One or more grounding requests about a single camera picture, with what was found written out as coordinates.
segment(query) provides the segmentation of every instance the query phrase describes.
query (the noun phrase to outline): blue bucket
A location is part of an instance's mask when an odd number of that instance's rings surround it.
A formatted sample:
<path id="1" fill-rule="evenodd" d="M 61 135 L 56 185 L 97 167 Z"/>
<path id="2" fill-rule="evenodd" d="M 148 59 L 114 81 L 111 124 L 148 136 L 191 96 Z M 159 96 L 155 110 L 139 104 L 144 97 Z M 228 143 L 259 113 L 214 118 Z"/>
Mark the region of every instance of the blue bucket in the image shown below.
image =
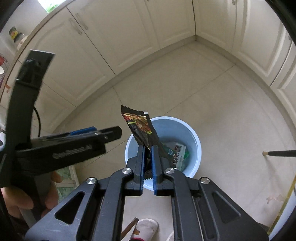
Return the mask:
<path id="1" fill-rule="evenodd" d="M 186 146 L 189 151 L 187 167 L 183 173 L 187 177 L 194 177 L 202 157 L 202 147 L 195 131 L 184 121 L 174 117 L 160 116 L 151 119 L 154 129 L 162 143 L 175 141 Z M 125 160 L 137 156 L 138 143 L 131 134 L 126 144 Z M 144 188 L 153 191 L 152 179 L 144 180 Z"/>

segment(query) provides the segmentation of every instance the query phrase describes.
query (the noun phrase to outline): bright light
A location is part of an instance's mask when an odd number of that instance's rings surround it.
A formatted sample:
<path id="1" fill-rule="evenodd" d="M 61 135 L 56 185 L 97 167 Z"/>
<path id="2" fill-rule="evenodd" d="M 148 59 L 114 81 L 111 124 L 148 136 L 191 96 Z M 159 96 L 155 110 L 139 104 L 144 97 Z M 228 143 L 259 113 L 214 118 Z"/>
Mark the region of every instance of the bright light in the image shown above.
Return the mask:
<path id="1" fill-rule="evenodd" d="M 41 6 L 50 13 L 53 9 L 59 6 L 65 0 L 38 0 Z"/>

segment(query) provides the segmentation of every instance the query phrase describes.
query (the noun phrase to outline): cabinet panel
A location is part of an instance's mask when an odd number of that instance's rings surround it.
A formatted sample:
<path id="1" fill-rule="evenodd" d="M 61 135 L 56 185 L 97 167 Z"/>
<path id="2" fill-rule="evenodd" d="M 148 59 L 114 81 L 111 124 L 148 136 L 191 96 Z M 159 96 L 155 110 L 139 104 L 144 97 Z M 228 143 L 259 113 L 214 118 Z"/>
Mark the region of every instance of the cabinet panel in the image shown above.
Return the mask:
<path id="1" fill-rule="evenodd" d="M 22 61 L 30 49 L 56 54 L 44 83 L 75 106 L 115 76 L 67 8 L 33 37 Z"/>
<path id="2" fill-rule="evenodd" d="M 191 0 L 145 1 L 161 48 L 195 35 Z"/>
<path id="3" fill-rule="evenodd" d="M 4 87 L 4 91 L 3 91 L 3 95 L 1 97 L 1 102 L 0 104 L 5 108 L 8 109 L 8 104 L 9 104 L 9 100 L 10 100 L 10 96 L 13 90 L 13 86 L 15 84 L 15 78 L 17 77 L 17 74 L 20 70 L 22 66 L 22 63 L 19 61 L 16 61 L 10 75 L 9 78 L 6 82 L 6 85 Z"/>
<path id="4" fill-rule="evenodd" d="M 193 0 L 193 5 L 196 35 L 231 52 L 236 23 L 236 1 Z"/>
<path id="5" fill-rule="evenodd" d="M 296 46 L 294 43 L 271 89 L 282 102 L 296 126 Z"/>
<path id="6" fill-rule="evenodd" d="M 232 54 L 270 85 L 289 51 L 289 35 L 265 0 L 238 1 L 237 12 Z"/>
<path id="7" fill-rule="evenodd" d="M 41 128 L 48 133 L 53 133 L 57 126 L 75 109 L 74 105 L 44 83 L 41 86 L 35 107 L 40 115 Z M 38 126 L 35 113 L 33 113 L 32 124 Z"/>
<path id="8" fill-rule="evenodd" d="M 76 0 L 67 7 L 115 74 L 159 50 L 142 0 Z"/>

